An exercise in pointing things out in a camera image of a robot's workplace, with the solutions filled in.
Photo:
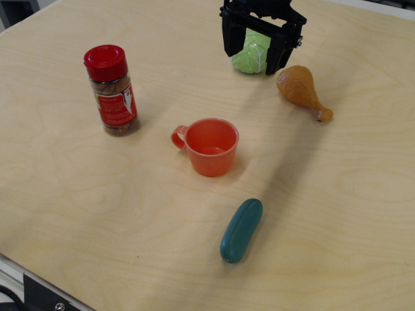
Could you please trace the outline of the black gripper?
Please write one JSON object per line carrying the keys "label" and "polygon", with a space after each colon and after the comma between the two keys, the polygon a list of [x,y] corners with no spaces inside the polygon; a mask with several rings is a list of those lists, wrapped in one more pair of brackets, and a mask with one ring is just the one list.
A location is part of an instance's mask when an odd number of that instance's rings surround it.
{"label": "black gripper", "polygon": [[290,1],[224,1],[220,8],[225,53],[231,57],[244,47],[246,29],[270,37],[266,75],[284,68],[293,50],[302,44],[307,19]]}

